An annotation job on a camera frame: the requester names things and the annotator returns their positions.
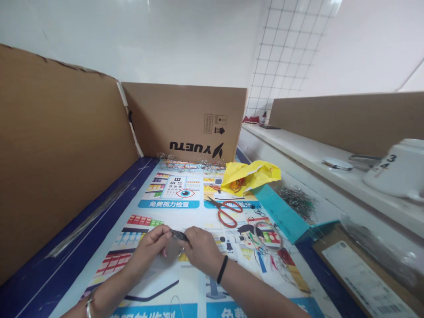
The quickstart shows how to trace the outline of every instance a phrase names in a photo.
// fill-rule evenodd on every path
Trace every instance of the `cardboard panel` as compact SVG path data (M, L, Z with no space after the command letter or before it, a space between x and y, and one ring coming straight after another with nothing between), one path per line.
M356 154L424 139L424 92L274 99L269 123Z
M178 160L234 160L247 89L122 83L146 156Z
M116 80L0 45L0 284L137 159Z
M343 230L341 225L337 225L332 232L328 235L324 236L321 240L316 241L313 248L319 255L319 257L326 263L329 269L333 272L333 274L337 277L343 287L347 290L347 292L352 296L352 298L356 301L358 306L362 309L362 311L370 318L375 317L375 314L371 314L368 309L361 303L361 301L356 297L355 293L351 290L351 286L349 286L343 278L339 275L339 273L332 266L331 262L327 259L326 249L333 246L334 244L343 241L349 245L350 248L366 263L371 270L377 274L381 280L383 280L387 286L389 286L417 315L418 317L424 317L424 303L422 303L422 282L423 277L419 276L417 272L417 280L418 284L415 289L405 288L401 284L399 284L391 275L389 275L369 254L367 254L359 245L357 245L351 237ZM405 317L405 314L399 314L396 317Z

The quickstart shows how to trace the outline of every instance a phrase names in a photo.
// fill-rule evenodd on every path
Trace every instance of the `mug number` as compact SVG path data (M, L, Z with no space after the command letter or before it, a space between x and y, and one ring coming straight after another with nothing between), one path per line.
M386 159L388 162L393 162L396 159L395 155L390 155L390 159Z
M397 156L395 155L390 155L390 157L388 159L386 159L386 161L388 162L394 162L396 160ZM387 168L390 165L390 163L385 163L383 165L381 165L381 168Z

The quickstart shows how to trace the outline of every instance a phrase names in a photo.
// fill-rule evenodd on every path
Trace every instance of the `white wall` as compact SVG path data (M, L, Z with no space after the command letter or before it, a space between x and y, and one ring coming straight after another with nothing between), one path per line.
M260 0L5 0L0 43L122 81L247 87Z
M424 58L424 1L343 1L300 96L393 92ZM424 69L403 91L424 90Z

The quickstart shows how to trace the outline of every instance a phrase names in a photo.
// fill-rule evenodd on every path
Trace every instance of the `red scissors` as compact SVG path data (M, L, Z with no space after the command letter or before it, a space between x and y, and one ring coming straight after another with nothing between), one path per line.
M234 201L225 201L225 202L223 202L223 203L219 203L219 202L216 202L214 199L212 199L210 196L208 196L208 198L209 198L209 200L206 200L206 199L205 199L205 201L212 203L214 206L216 206L216 207L218 208L218 219L221 221L221 223L222 223L223 225L225 225L226 227L229 227L229 228L235 228L235 227L237 226L237 221L236 221L235 219L233 219L231 216L229 216L229 214L227 214L227 213L226 213L226 212L222 209L222 207L226 207L226 208L228 208L228 209L230 209L230 210L232 210L232 211L234 211L234 212L237 212L237 213L241 213L241 212L243 212L243 208L242 208L242 207L241 207L238 203L236 203L236 202L234 202ZM234 204L234 206L239 207L239 208L240 208L240 210L236 210L235 208L233 208L233 207L229 206L229 205L228 205L229 203L232 203L232 204ZM221 213L222 213L222 214L224 214L224 215L225 215L227 218L229 218L231 221L233 221L233 222L234 222L234 225L229 225L229 224L225 223L224 221L222 221L222 219L221 219Z

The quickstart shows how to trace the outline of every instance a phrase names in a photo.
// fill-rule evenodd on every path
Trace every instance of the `silver bracelet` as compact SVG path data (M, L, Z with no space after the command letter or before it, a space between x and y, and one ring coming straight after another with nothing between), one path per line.
M91 303L94 301L94 292L96 291L97 287L93 289L90 293L90 296L88 297L87 303L85 304L85 307L87 309L87 318L91 318Z

